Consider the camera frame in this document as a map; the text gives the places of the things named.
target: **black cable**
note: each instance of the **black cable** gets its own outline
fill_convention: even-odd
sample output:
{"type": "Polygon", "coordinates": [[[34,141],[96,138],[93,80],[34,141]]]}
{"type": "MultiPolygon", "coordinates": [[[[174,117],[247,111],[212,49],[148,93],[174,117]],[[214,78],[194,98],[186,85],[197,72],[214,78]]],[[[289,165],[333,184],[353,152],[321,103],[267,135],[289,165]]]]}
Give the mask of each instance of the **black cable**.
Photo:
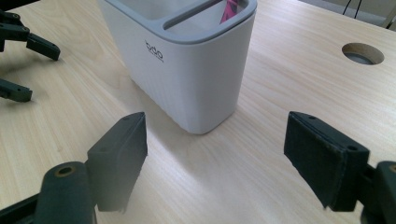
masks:
{"type": "Polygon", "coordinates": [[[360,8],[360,7],[361,7],[361,0],[359,1],[358,8],[356,9],[355,19],[356,19],[356,16],[358,15],[358,12],[359,12],[359,8],[360,8]]]}
{"type": "Polygon", "coordinates": [[[346,4],[346,9],[344,9],[343,15],[345,15],[345,14],[346,14],[347,7],[349,6],[349,3],[350,3],[351,1],[352,1],[352,0],[349,0],[349,2],[347,2],[347,4],[346,4]]]}

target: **wooden table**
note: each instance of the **wooden table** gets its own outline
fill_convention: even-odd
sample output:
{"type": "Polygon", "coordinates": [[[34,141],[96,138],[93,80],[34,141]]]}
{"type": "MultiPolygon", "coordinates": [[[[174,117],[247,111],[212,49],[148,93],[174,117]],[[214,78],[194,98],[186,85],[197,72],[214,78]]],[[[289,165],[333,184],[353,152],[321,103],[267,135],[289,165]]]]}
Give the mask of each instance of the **wooden table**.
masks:
{"type": "Polygon", "coordinates": [[[0,99],[0,209],[39,192],[51,167],[87,160],[121,117],[145,111],[148,157],[125,214],[99,223],[359,223],[323,210],[283,154],[289,111],[317,116],[396,161],[396,34],[294,0],[260,0],[234,114],[217,129],[180,129],[130,79],[94,0],[42,0],[13,10],[56,43],[53,62],[7,42],[0,78],[29,87],[21,104],[0,99]],[[378,65],[342,47],[371,45],[378,65]]]}

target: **screw hole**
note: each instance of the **screw hole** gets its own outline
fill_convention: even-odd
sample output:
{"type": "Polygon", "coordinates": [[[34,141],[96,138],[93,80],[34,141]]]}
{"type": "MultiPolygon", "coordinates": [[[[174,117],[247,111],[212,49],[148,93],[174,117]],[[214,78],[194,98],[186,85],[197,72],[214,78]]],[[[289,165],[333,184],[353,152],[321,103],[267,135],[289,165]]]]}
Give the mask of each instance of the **screw hole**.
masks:
{"type": "Polygon", "coordinates": [[[62,167],[59,170],[57,170],[55,172],[55,176],[65,177],[65,176],[73,174],[75,171],[76,171],[76,168],[74,166],[65,166],[65,167],[62,167]]]}

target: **logo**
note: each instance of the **logo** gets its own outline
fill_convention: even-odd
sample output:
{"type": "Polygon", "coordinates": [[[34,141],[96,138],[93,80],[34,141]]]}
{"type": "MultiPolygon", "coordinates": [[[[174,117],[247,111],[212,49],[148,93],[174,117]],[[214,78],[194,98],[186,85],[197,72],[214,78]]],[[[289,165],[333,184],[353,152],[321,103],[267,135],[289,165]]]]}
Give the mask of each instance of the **logo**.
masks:
{"type": "Polygon", "coordinates": [[[148,52],[150,52],[152,55],[154,55],[156,58],[161,60],[163,62],[163,54],[157,50],[155,47],[152,47],[146,40],[146,47],[148,48],[148,52]]]}

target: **light wood surface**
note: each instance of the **light wood surface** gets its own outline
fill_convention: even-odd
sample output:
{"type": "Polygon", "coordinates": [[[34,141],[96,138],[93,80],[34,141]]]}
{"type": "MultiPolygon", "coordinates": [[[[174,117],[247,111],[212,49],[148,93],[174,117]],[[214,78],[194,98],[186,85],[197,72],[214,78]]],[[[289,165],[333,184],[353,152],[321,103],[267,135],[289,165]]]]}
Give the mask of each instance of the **light wood surface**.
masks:
{"type": "Polygon", "coordinates": [[[39,192],[51,167],[87,160],[121,117],[145,111],[148,157],[125,214],[99,223],[359,223],[324,210],[283,155],[289,111],[317,116],[396,161],[396,34],[296,0],[259,0],[236,111],[214,131],[188,134],[130,79],[95,0],[42,0],[13,10],[57,44],[53,62],[6,43],[0,78],[33,90],[0,99],[0,209],[39,192]],[[384,54],[346,58],[347,43],[384,54]]]}

